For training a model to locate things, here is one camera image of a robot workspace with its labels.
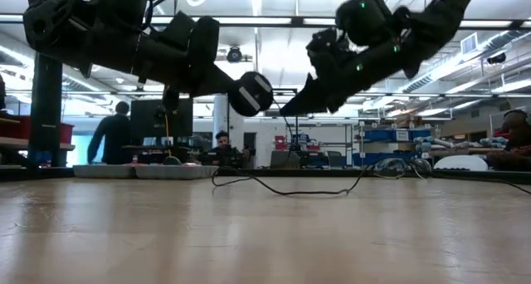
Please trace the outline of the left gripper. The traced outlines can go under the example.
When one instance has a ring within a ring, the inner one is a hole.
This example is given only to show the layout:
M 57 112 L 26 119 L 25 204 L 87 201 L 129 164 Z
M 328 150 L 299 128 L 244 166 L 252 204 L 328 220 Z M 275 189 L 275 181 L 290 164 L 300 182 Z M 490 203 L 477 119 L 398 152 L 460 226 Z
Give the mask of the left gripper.
M 217 65 L 219 21 L 213 17 L 200 17 L 188 34 L 186 76 L 172 85 L 167 85 L 163 94 L 163 107 L 167 113 L 175 114 L 179 96 L 187 93 L 191 98 L 208 94 L 226 94 L 237 87 L 236 80 Z

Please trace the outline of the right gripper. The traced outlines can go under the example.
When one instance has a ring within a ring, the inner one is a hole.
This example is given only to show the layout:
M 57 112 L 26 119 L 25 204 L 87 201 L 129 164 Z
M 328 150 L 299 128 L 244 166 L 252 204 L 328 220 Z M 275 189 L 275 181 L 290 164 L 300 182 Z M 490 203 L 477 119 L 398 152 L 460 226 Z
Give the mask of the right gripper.
M 281 109 L 283 116 L 337 112 L 346 100 L 392 74 L 392 52 L 310 51 L 317 77 L 306 77 L 304 88 Z

